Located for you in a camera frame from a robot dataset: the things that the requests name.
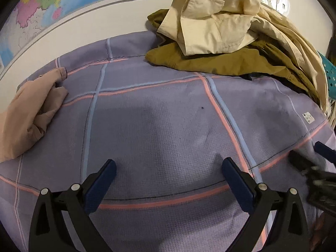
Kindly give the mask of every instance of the care label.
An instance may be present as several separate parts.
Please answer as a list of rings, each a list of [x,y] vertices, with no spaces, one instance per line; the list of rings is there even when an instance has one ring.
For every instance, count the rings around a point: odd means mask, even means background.
[[[308,124],[315,121],[315,118],[313,118],[313,116],[309,112],[303,113],[302,115],[305,118],[305,120],[308,122]]]

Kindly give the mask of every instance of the light blue stripe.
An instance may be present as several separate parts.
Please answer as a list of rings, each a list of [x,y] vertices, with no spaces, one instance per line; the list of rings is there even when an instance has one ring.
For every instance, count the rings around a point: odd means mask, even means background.
[[[87,127],[86,127],[86,133],[85,133],[85,144],[84,144],[84,157],[83,157],[83,163],[82,163],[82,169],[81,169],[81,183],[84,182],[84,180],[87,177],[87,163],[89,159],[89,150],[90,150],[90,136],[91,136],[91,127],[92,127],[92,119],[94,115],[94,111],[96,108],[96,103],[98,99],[98,94],[101,88],[101,85],[103,84],[103,80],[105,77],[105,68],[107,64],[103,65],[103,67],[100,70],[100,78],[98,81],[98,85],[95,91],[95,95],[93,97],[92,103],[90,105],[89,109],[89,115],[88,115],[88,121],[87,121]]]
[[[291,105],[292,105],[292,108],[293,108],[294,113],[296,113],[296,115],[300,118],[302,124],[304,125],[304,127],[305,127],[305,129],[306,129],[306,131],[307,131],[307,134],[310,136],[309,130],[308,130],[308,128],[307,128],[307,125],[306,125],[305,122],[303,121],[303,118],[302,118],[302,117],[299,115],[299,113],[296,111],[295,106],[294,106],[294,103],[293,103],[292,99],[290,98],[290,96],[287,95],[287,94],[285,94],[285,93],[283,93],[283,92],[281,92],[280,89],[279,89],[279,87],[278,87],[277,82],[276,82],[273,78],[270,78],[270,79],[274,82],[274,84],[275,84],[275,86],[276,86],[278,92],[279,92],[280,94],[286,96],[286,97],[289,99],[289,101],[290,101],[290,103],[291,103]]]
[[[107,47],[108,47],[108,50],[109,50],[109,56],[110,56],[111,60],[113,60],[113,54],[112,54],[111,45],[110,45],[110,38],[107,39]]]
[[[180,78],[180,79],[174,79],[174,80],[162,80],[162,81],[155,81],[155,82],[146,82],[146,83],[134,84],[134,85],[124,86],[124,87],[119,87],[119,88],[106,88],[106,89],[100,89],[101,90],[100,92],[115,92],[115,91],[120,91],[120,90],[125,90],[125,89],[131,89],[131,88],[146,86],[146,85],[156,85],[156,84],[161,84],[161,83],[170,82],[170,81],[186,80],[186,79],[189,79],[189,78],[192,78],[192,77],[197,77],[197,76],[191,75],[191,76],[186,76],[186,77],[183,77],[183,78]],[[68,99],[63,104],[67,104],[67,103],[75,100],[76,98],[83,97],[83,96],[86,96],[86,95],[93,95],[95,93],[96,93],[96,91],[88,91],[88,92],[85,92],[83,94],[76,95],[76,96]]]
[[[213,81],[213,79],[211,77],[206,77],[206,79],[208,80],[209,82],[209,85],[210,85],[210,88],[211,88],[211,91],[213,93],[213,95],[215,96],[218,104],[220,105],[220,107],[222,108],[223,112],[225,113],[227,119],[229,120],[233,130],[235,131],[236,135],[237,135],[237,138],[239,140],[239,143],[241,145],[241,148],[247,158],[247,160],[249,161],[250,163],[250,166],[252,166],[253,168],[251,169],[252,172],[253,172],[253,175],[255,176],[256,178],[256,182],[257,183],[262,183],[262,177],[261,177],[261,173],[258,169],[258,166],[257,166],[257,163],[256,161],[254,160],[254,158],[252,157],[252,154],[250,153],[250,150],[243,138],[243,135],[234,119],[234,117],[232,116],[232,114],[230,113],[230,110],[228,109],[228,107],[226,106],[225,102],[223,101],[223,99],[221,98],[221,96],[219,95],[218,91],[217,91],[217,88],[216,88],[216,85],[215,85],[215,82]],[[273,219],[272,219],[272,216],[268,216],[268,220],[267,220],[267,228],[268,228],[268,231],[270,231],[271,227],[272,227],[272,224],[273,224]]]
[[[156,84],[161,84],[165,82],[171,82],[171,81],[176,81],[176,80],[186,80],[192,77],[197,77],[195,75],[190,75],[186,77],[182,77],[180,79],[174,79],[174,80],[161,80],[161,81],[154,81],[154,82],[145,82],[145,83],[140,83],[140,84],[134,84],[130,86],[124,86],[124,87],[119,87],[119,88],[105,88],[102,89],[102,92],[115,92],[115,91],[120,91],[120,90],[125,90],[125,89],[131,89],[131,88],[136,88],[136,87],[141,87],[141,86],[147,86],[147,85],[156,85]]]

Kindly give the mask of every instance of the pile of clothes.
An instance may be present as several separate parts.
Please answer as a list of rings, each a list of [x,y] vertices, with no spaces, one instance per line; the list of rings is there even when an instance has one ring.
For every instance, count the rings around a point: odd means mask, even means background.
[[[260,0],[173,0],[148,20],[163,43],[146,59],[176,70],[271,75],[308,95],[335,127],[321,57],[290,21]]]

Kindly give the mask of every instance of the metal screw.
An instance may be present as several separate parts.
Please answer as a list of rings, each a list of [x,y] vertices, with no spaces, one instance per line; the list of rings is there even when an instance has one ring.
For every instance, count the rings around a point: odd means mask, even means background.
[[[80,184],[73,184],[73,185],[71,186],[71,189],[75,192],[76,190],[79,190],[80,187],[81,187]]]
[[[297,195],[297,190],[295,188],[291,188],[289,192],[293,195]]]
[[[264,183],[260,183],[260,184],[258,185],[258,188],[261,189],[261,190],[263,190],[263,191],[265,191],[265,190],[267,189],[267,185],[264,184]]]
[[[48,193],[48,189],[47,188],[43,188],[43,190],[41,190],[41,194],[42,195],[46,195]]]

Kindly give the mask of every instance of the blue gripper pad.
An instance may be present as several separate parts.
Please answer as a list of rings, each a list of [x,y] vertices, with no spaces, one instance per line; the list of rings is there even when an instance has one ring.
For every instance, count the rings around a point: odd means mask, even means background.
[[[336,166],[336,151],[335,150],[332,150],[325,144],[318,141],[314,145],[314,151],[317,152],[319,155],[323,156],[330,163],[333,163]]]
[[[228,157],[225,158],[222,164],[222,173],[225,177],[225,180],[230,186],[236,200],[238,201],[241,209],[244,212],[251,214],[254,210],[254,194],[248,184],[245,182],[242,174],[245,172],[241,172],[238,166],[233,162],[233,160]]]
[[[112,159],[108,159],[103,167],[97,172],[90,174],[84,181],[91,184],[84,195],[84,211],[86,214],[95,212],[103,200],[107,190],[117,174],[117,166]]]

